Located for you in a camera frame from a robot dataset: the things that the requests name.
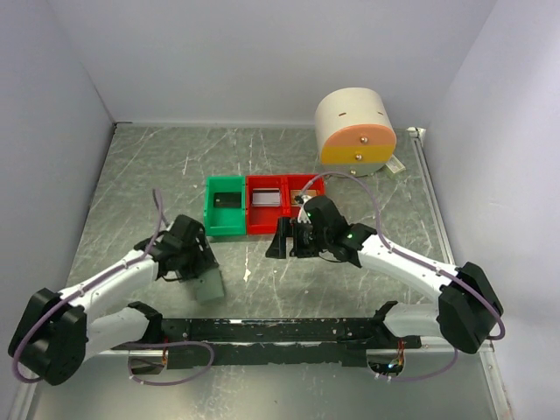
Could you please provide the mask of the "mint green card holder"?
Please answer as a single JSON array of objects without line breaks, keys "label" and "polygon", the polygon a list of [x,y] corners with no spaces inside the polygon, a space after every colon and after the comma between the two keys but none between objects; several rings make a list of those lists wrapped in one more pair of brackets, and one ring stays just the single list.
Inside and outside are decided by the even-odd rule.
[{"label": "mint green card holder", "polygon": [[225,297],[222,275],[219,268],[206,271],[194,281],[195,299],[205,304]]}]

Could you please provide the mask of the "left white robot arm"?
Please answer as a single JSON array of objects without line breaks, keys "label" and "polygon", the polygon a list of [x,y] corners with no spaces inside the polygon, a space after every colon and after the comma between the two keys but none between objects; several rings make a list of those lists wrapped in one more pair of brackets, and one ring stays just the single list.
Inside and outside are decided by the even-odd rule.
[{"label": "left white robot arm", "polygon": [[201,223],[181,214],[88,280],[60,291],[35,292],[8,347],[13,374],[29,382],[19,370],[26,367],[37,381],[60,385],[84,361],[114,347],[164,348],[159,311],[133,302],[106,313],[121,298],[158,279],[191,282],[200,303],[224,297],[219,264]]}]

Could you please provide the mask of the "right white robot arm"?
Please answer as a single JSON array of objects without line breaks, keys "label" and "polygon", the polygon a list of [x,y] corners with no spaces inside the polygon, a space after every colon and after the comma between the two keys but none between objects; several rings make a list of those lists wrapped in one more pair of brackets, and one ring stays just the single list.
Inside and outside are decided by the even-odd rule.
[{"label": "right white robot arm", "polygon": [[297,217],[281,217],[265,255],[313,258],[327,252],[340,263],[381,272],[430,301],[385,304],[371,327],[373,342],[392,347],[407,336],[439,337],[465,354],[475,354],[502,327],[503,308],[484,270],[458,267],[419,255],[388,240],[378,227],[349,223],[325,195],[299,196]]}]

